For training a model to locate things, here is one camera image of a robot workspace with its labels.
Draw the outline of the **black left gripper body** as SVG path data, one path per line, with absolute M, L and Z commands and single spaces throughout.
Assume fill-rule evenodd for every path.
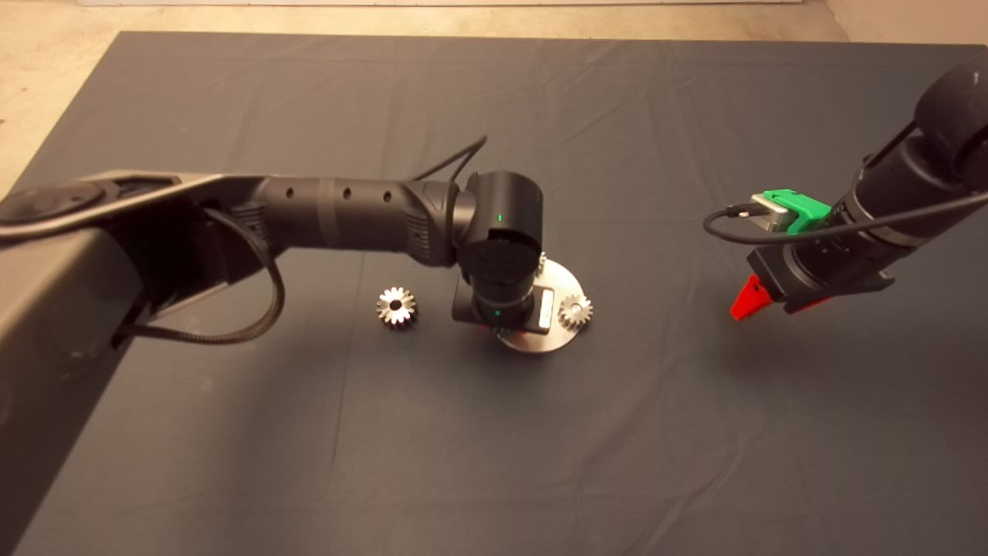
M 521 331 L 548 334 L 553 327 L 555 291 L 534 284 L 521 299 L 495 303 L 474 292 L 465 279 L 456 283 L 452 319 L 467 324 L 486 325 L 495 331 Z

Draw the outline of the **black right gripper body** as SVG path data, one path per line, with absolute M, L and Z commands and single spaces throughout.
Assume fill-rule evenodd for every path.
M 894 283 L 896 245 L 874 236 L 833 236 L 756 247 L 747 256 L 775 303 L 874 293 Z

